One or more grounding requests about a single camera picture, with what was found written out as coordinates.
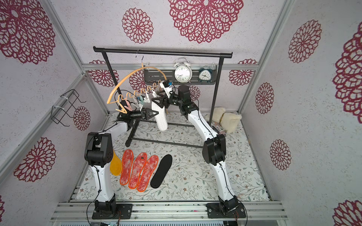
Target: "clock face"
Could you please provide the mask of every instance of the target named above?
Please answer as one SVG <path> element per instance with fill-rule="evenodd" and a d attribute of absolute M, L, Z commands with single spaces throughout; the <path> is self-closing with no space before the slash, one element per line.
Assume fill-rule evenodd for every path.
<path fill-rule="evenodd" d="M 181 65 L 175 70 L 175 78 L 179 82 L 188 82 L 192 77 L 192 71 L 189 67 Z"/>
<path fill-rule="evenodd" d="M 209 81 L 211 80 L 211 73 L 208 70 L 203 70 L 199 74 L 199 79 L 202 81 Z"/>

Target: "stuffed toy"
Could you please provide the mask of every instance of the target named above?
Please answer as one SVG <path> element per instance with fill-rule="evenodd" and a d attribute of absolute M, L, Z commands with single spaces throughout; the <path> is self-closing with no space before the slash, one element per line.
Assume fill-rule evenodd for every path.
<path fill-rule="evenodd" d="M 206 115 L 205 119 L 209 121 L 210 116 Z M 241 115 L 226 112 L 224 107 L 216 107 L 214 108 L 212 120 L 220 123 L 227 133 L 233 133 L 236 131 L 236 127 L 239 125 Z"/>

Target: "black insole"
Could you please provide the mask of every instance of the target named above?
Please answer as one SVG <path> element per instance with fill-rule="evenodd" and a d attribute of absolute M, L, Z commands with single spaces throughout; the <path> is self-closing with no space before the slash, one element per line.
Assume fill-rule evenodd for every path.
<path fill-rule="evenodd" d="M 171 155 L 165 155 L 160 161 L 159 167 L 155 174 L 153 175 L 153 178 L 151 180 L 151 187 L 152 188 L 158 188 L 163 179 L 165 178 L 168 170 L 170 169 L 172 164 L 172 156 Z"/>

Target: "red patterned insole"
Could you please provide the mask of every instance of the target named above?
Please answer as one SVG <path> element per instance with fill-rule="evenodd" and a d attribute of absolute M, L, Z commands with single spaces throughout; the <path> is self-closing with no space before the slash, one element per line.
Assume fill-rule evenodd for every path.
<path fill-rule="evenodd" d="M 144 165 L 146 164 L 146 161 L 147 161 L 146 153 L 142 152 L 137 156 L 135 162 L 133 163 L 132 174 L 130 177 L 130 182 L 128 183 L 128 187 L 130 189 L 135 189 L 137 187 L 139 176 L 141 174 Z"/>
<path fill-rule="evenodd" d="M 133 151 L 130 149 L 125 150 L 122 157 L 122 174 L 119 179 L 119 183 L 121 185 L 125 185 L 128 183 L 130 179 L 131 169 L 133 163 Z"/>
<path fill-rule="evenodd" d="M 147 161 L 146 165 L 143 168 L 141 179 L 139 180 L 137 190 L 139 192 L 144 192 L 148 186 L 148 182 L 150 181 L 150 178 L 152 176 L 152 173 L 157 167 L 158 163 L 158 156 L 153 155 L 150 157 L 150 159 Z"/>

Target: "white alarm clock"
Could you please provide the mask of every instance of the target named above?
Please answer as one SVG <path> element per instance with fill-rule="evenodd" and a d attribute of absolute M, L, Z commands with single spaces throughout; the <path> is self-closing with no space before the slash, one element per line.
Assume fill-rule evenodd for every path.
<path fill-rule="evenodd" d="M 208 69 L 205 67 L 200 68 L 200 70 L 199 70 L 199 82 L 210 82 L 211 81 L 212 70 L 209 66 L 207 66 Z"/>
<path fill-rule="evenodd" d="M 190 68 L 191 64 L 187 60 L 184 62 L 178 62 L 179 59 L 176 60 L 176 63 L 173 66 L 174 68 L 176 68 L 175 78 L 179 82 L 188 82 L 192 77 L 192 70 Z"/>

